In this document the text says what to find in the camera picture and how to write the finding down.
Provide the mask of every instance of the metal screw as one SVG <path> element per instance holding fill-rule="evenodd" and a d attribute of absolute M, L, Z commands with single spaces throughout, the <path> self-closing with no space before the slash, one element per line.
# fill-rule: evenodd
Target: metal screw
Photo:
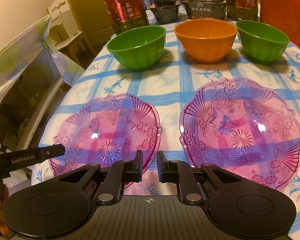
<path fill-rule="evenodd" d="M 186 199 L 189 201 L 199 201 L 201 199 L 201 196 L 196 193 L 191 193 L 186 195 Z"/>
<path fill-rule="evenodd" d="M 99 195 L 98 198 L 101 201 L 107 202 L 107 201 L 113 200 L 114 196 L 109 193 L 104 193 L 104 194 Z"/>

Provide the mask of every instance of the round pad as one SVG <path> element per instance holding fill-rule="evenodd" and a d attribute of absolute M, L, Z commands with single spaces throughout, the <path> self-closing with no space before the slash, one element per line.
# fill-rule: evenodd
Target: round pad
<path fill-rule="evenodd" d="M 287 233 L 296 216 L 284 194 L 254 183 L 224 184 L 209 203 L 211 218 L 239 238 L 269 239 Z"/>
<path fill-rule="evenodd" d="M 66 234 L 87 219 L 89 200 L 73 184 L 48 183 L 14 193 L 3 205 L 3 217 L 17 235 L 50 238 Z"/>
<path fill-rule="evenodd" d="M 252 217 L 261 217 L 273 210 L 271 200 L 259 195 L 243 196 L 237 200 L 237 208 L 244 214 Z"/>
<path fill-rule="evenodd" d="M 50 194 L 34 196 L 25 204 L 27 211 L 37 216 L 52 215 L 58 212 L 62 206 L 62 199 Z"/>

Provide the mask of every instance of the orange bowl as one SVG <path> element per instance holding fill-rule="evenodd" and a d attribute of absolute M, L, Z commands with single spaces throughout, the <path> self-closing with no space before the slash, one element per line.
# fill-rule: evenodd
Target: orange bowl
<path fill-rule="evenodd" d="M 195 19 L 180 23 L 174 28 L 174 32 L 194 60 L 213 64 L 230 52 L 237 28 L 226 21 Z"/>

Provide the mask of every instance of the plastic bowl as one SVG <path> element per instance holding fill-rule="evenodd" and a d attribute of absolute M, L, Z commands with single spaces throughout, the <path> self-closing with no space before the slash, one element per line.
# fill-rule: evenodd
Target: plastic bowl
<path fill-rule="evenodd" d="M 114 37 L 107 50 L 123 66 L 133 71 L 152 68 L 163 54 L 166 29 L 161 26 L 135 28 Z"/>
<path fill-rule="evenodd" d="M 289 37 L 265 23 L 242 20 L 236 23 L 242 47 L 253 61 L 271 64 L 284 53 Z"/>
<path fill-rule="evenodd" d="M 237 28 L 216 19 L 196 19 L 174 28 L 185 51 L 196 61 L 213 64 L 221 61 L 233 45 Z"/>

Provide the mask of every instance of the cooking oil bottle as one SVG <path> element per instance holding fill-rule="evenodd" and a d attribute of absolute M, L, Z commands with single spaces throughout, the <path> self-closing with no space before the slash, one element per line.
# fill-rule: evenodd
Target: cooking oil bottle
<path fill-rule="evenodd" d="M 149 25 L 143 0 L 104 0 L 116 34 Z"/>
<path fill-rule="evenodd" d="M 257 0 L 228 0 L 227 11 L 231 20 L 258 20 Z"/>

